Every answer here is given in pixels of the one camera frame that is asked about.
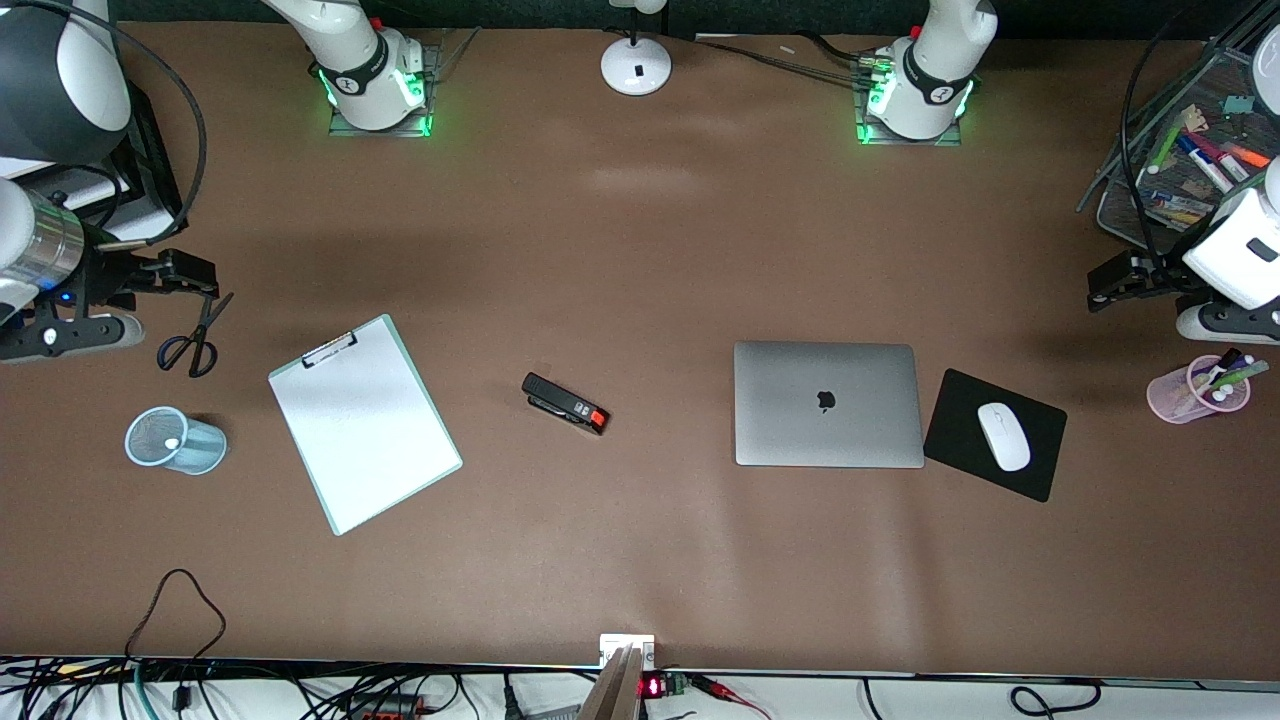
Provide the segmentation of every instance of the scissors blade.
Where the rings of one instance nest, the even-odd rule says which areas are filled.
[[[223,313],[223,307],[227,307],[227,304],[232,301],[232,297],[236,297],[236,293],[234,292],[228,292],[227,297],[224,297],[223,301],[219,302],[216,307],[214,307],[212,313],[210,313],[209,315],[205,315],[205,319],[201,320],[200,324],[205,325],[206,328],[209,325],[214,324],[214,320],[216,320],[218,315],[220,315]]]

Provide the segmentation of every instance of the blue marker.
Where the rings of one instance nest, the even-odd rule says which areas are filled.
[[[1213,160],[1211,160],[1210,156],[1206,155],[1203,150],[1197,147],[1196,142],[1192,138],[1187,137],[1185,135],[1179,135],[1178,147],[1180,147],[1183,152],[1190,156],[1192,161],[1196,163],[1196,167],[1198,167],[1201,172],[1204,173],[1204,176],[1213,183],[1213,187],[1219,188],[1224,193],[1235,190],[1235,183],[1229,181],[1226,176],[1222,174],[1222,170],[1217,169],[1217,165],[1213,164]]]

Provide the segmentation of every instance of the orange marker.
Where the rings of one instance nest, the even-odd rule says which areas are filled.
[[[1222,143],[1222,150],[1226,150],[1231,155],[1235,155],[1240,160],[1244,160],[1245,163],[1253,165],[1254,168],[1266,168],[1271,163],[1270,158],[1260,155],[1249,150],[1248,147],[1240,147],[1239,145],[1234,145],[1231,142]]]

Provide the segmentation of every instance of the dark green wall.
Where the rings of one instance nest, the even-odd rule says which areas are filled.
[[[1165,0],[995,0],[1000,37],[1146,38],[1183,6]],[[572,27],[622,24],[607,0],[364,0],[370,15],[402,27]],[[1207,37],[1240,6],[1208,0],[1181,37]],[[279,15],[257,0],[113,0],[120,19],[257,20]],[[672,35],[694,32],[904,35],[928,0],[671,0]]]

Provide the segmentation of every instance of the green marker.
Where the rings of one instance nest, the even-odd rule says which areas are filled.
[[[1213,384],[1211,384],[1208,387],[1210,387],[1210,389],[1217,389],[1217,388],[1224,387],[1224,386],[1234,386],[1235,383],[1238,383],[1238,382],[1240,382],[1240,380],[1243,380],[1245,378],[1252,378],[1253,375],[1257,375],[1258,373],[1266,373],[1270,369],[1271,369],[1271,365],[1267,365],[1266,360],[1258,360],[1257,363],[1254,363],[1252,365],[1248,365],[1248,366],[1244,366],[1244,368],[1240,368],[1239,370],[1231,370],[1230,373],[1225,373],[1222,377],[1220,377],[1219,379],[1213,380]]]
[[[1151,159],[1151,164],[1147,165],[1148,173],[1156,174],[1160,172],[1160,167],[1169,159],[1169,151],[1172,150],[1174,142],[1178,141],[1178,133],[1181,131],[1183,126],[1179,123],[1174,123],[1174,127],[1169,128],[1169,132],[1165,135],[1165,141],[1160,143],[1160,150],[1156,151],[1156,155]]]

